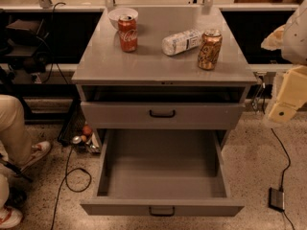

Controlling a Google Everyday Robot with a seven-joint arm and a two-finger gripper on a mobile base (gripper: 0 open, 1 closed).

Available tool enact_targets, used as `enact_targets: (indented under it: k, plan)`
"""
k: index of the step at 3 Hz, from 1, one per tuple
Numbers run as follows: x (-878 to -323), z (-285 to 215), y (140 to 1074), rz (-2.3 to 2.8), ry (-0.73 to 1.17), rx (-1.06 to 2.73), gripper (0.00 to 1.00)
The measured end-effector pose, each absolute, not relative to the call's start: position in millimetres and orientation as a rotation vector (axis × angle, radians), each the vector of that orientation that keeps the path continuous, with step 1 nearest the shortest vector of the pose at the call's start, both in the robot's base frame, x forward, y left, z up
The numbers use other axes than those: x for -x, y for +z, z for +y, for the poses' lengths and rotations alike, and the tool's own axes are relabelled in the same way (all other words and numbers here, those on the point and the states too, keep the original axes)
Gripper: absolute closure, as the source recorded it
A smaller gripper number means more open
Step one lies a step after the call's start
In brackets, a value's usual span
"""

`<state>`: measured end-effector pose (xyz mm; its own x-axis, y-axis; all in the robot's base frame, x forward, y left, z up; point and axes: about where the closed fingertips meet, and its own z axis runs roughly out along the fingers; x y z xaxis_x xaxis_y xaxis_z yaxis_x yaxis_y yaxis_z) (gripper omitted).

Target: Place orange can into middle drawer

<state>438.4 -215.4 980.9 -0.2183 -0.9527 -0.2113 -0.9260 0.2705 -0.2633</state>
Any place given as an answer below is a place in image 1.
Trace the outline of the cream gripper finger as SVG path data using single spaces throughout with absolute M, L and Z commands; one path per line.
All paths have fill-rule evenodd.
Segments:
M 271 103 L 268 111 L 268 119 L 271 122 L 285 124 L 296 114 L 297 109 L 285 103 Z

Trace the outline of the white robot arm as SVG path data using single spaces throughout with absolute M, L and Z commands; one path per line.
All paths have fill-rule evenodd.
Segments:
M 285 25 L 275 29 L 261 43 L 266 50 L 281 50 L 281 56 L 293 67 L 277 73 L 272 99 L 266 109 L 264 123 L 279 127 L 289 122 L 307 103 L 307 0 L 303 0 Z

